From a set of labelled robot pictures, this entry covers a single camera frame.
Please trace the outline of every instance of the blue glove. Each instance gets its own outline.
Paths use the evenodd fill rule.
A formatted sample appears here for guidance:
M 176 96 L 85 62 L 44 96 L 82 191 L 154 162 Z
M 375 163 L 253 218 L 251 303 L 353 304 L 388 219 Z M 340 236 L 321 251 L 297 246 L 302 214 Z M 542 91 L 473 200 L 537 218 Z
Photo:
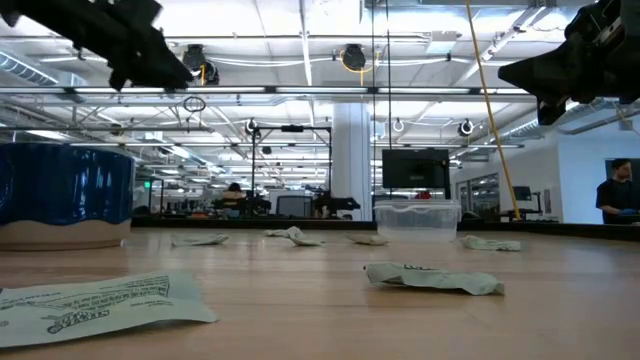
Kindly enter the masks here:
M 638 215 L 638 210 L 635 210 L 635 209 L 624 209 L 624 210 L 620 210 L 618 215 L 622 215 L 622 216 Z

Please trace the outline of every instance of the monitor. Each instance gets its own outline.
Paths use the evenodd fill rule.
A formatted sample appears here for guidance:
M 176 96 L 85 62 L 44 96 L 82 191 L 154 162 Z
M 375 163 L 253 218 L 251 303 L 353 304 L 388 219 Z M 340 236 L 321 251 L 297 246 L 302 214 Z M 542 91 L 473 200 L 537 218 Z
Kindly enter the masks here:
M 383 150 L 382 187 L 448 189 L 447 150 Z
M 531 201 L 531 188 L 528 186 L 514 186 L 513 194 L 518 201 Z

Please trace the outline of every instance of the container lid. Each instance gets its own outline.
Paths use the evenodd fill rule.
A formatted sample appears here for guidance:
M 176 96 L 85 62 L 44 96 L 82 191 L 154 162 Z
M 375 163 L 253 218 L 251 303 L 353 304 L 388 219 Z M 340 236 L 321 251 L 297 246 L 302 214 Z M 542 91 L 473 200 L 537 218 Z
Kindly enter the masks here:
M 460 202 L 458 200 L 435 200 L 435 199 L 394 199 L 376 201 L 375 209 L 383 208 L 405 208 L 405 207 L 424 207 L 424 208 L 459 208 Z

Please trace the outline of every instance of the clear plastic container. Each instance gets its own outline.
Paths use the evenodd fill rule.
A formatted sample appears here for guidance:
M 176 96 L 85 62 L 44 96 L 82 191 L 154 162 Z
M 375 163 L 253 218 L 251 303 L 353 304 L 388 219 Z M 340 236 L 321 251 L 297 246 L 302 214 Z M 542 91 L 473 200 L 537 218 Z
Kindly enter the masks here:
M 376 202 L 378 234 L 390 241 L 451 241 L 461 218 L 455 200 L 388 200 Z

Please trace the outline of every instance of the wooden table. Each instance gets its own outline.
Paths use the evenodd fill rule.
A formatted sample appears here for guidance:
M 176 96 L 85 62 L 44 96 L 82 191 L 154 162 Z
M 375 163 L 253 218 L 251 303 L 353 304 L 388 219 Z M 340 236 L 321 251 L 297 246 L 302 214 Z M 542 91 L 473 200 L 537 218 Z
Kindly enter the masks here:
M 0 350 L 0 358 L 640 358 L 640 244 L 476 233 L 523 242 L 521 253 L 497 253 L 458 243 L 366 247 L 326 231 L 308 233 L 326 246 L 299 248 L 246 230 L 229 231 L 222 246 L 171 248 L 172 234 L 198 232 L 207 230 L 135 230 L 121 248 L 1 252 L 3 287 L 189 271 L 221 321 Z M 373 286 L 363 266 L 384 261 L 491 273 L 507 295 Z

